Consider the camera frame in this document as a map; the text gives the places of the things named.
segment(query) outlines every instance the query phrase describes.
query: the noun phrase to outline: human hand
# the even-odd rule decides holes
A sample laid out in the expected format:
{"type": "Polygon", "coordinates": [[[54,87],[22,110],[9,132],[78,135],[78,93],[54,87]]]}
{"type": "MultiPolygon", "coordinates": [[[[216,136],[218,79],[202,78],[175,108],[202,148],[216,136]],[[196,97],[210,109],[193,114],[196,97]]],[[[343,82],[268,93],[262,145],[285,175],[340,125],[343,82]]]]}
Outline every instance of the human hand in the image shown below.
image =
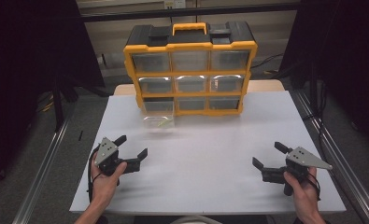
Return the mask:
{"type": "Polygon", "coordinates": [[[106,208],[111,202],[115,193],[115,188],[120,179],[120,176],[126,169],[126,162],[122,162],[111,176],[103,175],[102,171],[94,163],[97,153],[93,155],[91,176],[93,180],[93,196],[92,200],[99,202],[106,208]]]}
{"type": "MultiPolygon", "coordinates": [[[[316,168],[310,167],[309,173],[316,177],[316,168]]],[[[309,180],[316,184],[316,179],[311,175],[308,177],[309,180]]],[[[284,173],[284,178],[292,186],[294,206],[298,218],[305,224],[325,223],[319,213],[318,194],[314,187],[307,181],[300,184],[298,180],[288,172],[284,173]]]]}

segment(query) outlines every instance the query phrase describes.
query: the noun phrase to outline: wall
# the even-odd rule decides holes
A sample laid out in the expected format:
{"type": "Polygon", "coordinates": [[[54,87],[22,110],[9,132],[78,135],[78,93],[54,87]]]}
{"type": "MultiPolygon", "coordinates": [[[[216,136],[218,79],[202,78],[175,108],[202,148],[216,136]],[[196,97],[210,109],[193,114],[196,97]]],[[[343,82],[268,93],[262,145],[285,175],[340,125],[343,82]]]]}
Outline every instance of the wall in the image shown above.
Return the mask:
{"type": "MultiPolygon", "coordinates": [[[[257,4],[288,3],[288,0],[187,0],[186,7],[229,7],[257,4]]],[[[130,12],[153,9],[164,9],[164,1],[156,0],[111,0],[93,1],[78,0],[81,14],[130,12]]],[[[198,17],[173,18],[173,22],[206,21],[209,23],[225,23],[229,21],[247,21],[258,44],[259,51],[255,61],[261,61],[271,55],[284,52],[296,11],[258,12],[228,15],[211,15],[198,17]]],[[[87,22],[86,28],[91,39],[95,54],[121,53],[126,40],[133,28],[138,24],[164,26],[171,23],[170,18],[132,20],[132,21],[101,21],[87,22]]]]}

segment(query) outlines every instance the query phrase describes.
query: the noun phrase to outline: clear plastic drawer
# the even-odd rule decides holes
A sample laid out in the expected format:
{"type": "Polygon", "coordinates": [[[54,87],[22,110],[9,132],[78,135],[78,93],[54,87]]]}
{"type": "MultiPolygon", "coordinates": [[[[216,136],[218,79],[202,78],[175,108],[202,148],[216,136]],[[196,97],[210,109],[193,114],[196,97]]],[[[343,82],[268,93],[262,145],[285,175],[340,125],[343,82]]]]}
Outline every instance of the clear plastic drawer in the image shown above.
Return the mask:
{"type": "Polygon", "coordinates": [[[168,72],[170,71],[168,53],[135,53],[132,54],[136,72],[168,72]]]}
{"type": "Polygon", "coordinates": [[[141,77],[138,79],[141,91],[144,93],[172,92],[171,77],[141,77]]]}
{"type": "Polygon", "coordinates": [[[178,92],[204,92],[206,91],[206,76],[176,77],[176,91],[178,92]]]}
{"type": "Polygon", "coordinates": [[[206,106],[205,97],[178,97],[178,110],[204,110],[206,106]]]}
{"type": "Polygon", "coordinates": [[[173,98],[145,98],[143,102],[143,124],[152,133],[171,132],[175,127],[175,105],[173,98]]]}
{"type": "Polygon", "coordinates": [[[210,78],[210,91],[241,91],[242,75],[213,76],[210,78]]]}
{"type": "Polygon", "coordinates": [[[208,62],[207,50],[182,50],[172,52],[173,71],[205,71],[208,62]]]}
{"type": "Polygon", "coordinates": [[[249,50],[212,50],[211,70],[239,70],[246,69],[249,50]]]}
{"type": "Polygon", "coordinates": [[[237,109],[240,96],[211,96],[209,97],[209,109],[237,109]]]}

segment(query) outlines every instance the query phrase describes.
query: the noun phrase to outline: black cable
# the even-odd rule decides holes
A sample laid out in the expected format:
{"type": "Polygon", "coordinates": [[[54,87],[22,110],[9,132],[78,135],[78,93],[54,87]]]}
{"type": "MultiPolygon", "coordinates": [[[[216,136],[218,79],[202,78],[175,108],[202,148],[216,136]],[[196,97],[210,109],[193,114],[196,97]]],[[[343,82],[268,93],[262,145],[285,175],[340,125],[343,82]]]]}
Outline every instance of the black cable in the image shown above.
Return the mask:
{"type": "Polygon", "coordinates": [[[284,70],[280,70],[277,74],[275,74],[274,76],[272,76],[270,79],[280,79],[280,78],[284,78],[284,77],[289,77],[294,69],[298,68],[299,66],[303,65],[304,63],[306,63],[306,60],[301,60],[296,62],[295,64],[293,64],[292,66],[284,69],[284,70]]]}
{"type": "Polygon", "coordinates": [[[92,167],[92,159],[94,156],[94,153],[96,153],[99,150],[99,147],[95,148],[91,154],[91,156],[89,157],[89,161],[88,161],[88,195],[89,195],[89,203],[92,201],[92,197],[93,197],[93,182],[91,181],[92,179],[92,174],[91,174],[91,167],[92,167]]]}
{"type": "MultiPolygon", "coordinates": [[[[195,7],[198,7],[198,0],[195,1],[195,7]]],[[[198,22],[198,15],[195,16],[195,22],[198,22]]]]}
{"type": "Polygon", "coordinates": [[[97,178],[97,177],[99,177],[99,175],[102,175],[103,173],[100,173],[100,174],[98,174],[97,176],[95,176],[94,177],[94,179],[92,180],[92,183],[94,183],[94,180],[97,178]]]}
{"type": "Polygon", "coordinates": [[[308,114],[305,117],[302,118],[302,120],[307,120],[307,119],[312,119],[314,117],[319,117],[320,118],[320,127],[318,128],[319,130],[319,134],[320,134],[320,130],[322,130],[322,126],[323,126],[323,112],[324,109],[326,108],[327,105],[327,88],[325,83],[323,82],[321,85],[321,91],[320,91],[320,105],[318,105],[318,111],[316,111],[315,113],[312,114],[308,114]]]}
{"type": "Polygon", "coordinates": [[[271,61],[272,61],[273,59],[275,59],[276,57],[283,56],[283,55],[284,55],[284,53],[279,53],[279,54],[277,54],[277,55],[270,56],[270,57],[268,57],[268,58],[264,59],[261,63],[256,64],[256,65],[253,65],[253,66],[251,66],[250,68],[260,67],[261,65],[263,65],[263,64],[265,64],[265,63],[269,63],[269,62],[271,62],[271,61]]]}
{"type": "Polygon", "coordinates": [[[321,192],[320,183],[319,183],[319,181],[317,180],[317,178],[314,175],[312,175],[312,174],[309,174],[309,175],[313,177],[313,179],[316,181],[316,184],[313,183],[309,178],[306,178],[306,181],[310,185],[312,185],[313,188],[315,188],[315,190],[316,190],[316,192],[318,194],[318,200],[320,201],[320,192],[321,192]]]}

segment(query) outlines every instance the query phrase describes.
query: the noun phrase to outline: hand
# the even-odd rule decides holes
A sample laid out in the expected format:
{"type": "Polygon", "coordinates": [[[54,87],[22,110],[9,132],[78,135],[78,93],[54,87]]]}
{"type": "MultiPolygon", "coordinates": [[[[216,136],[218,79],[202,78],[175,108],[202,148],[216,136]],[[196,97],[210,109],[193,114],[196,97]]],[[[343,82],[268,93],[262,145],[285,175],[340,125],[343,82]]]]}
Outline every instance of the hand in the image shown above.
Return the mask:
{"type": "Polygon", "coordinates": [[[92,202],[77,219],[76,224],[96,223],[97,219],[103,214],[111,202],[118,180],[126,169],[127,164],[123,162],[117,167],[113,175],[103,175],[102,171],[94,163],[96,155],[97,153],[93,155],[91,162],[91,176],[93,180],[92,202]]]}
{"type": "Polygon", "coordinates": [[[127,164],[126,162],[122,162],[111,176],[103,175],[102,171],[94,163],[96,155],[97,153],[93,155],[91,167],[91,176],[93,180],[92,200],[96,200],[107,207],[114,196],[119,178],[125,171],[127,164]]]}
{"type": "MultiPolygon", "coordinates": [[[[309,173],[316,177],[316,168],[310,167],[309,173]]],[[[309,180],[316,184],[314,177],[309,176],[309,180]]],[[[284,173],[284,178],[292,186],[295,211],[298,218],[305,224],[325,223],[318,209],[318,195],[316,190],[306,181],[302,184],[288,172],[284,173]]]]}

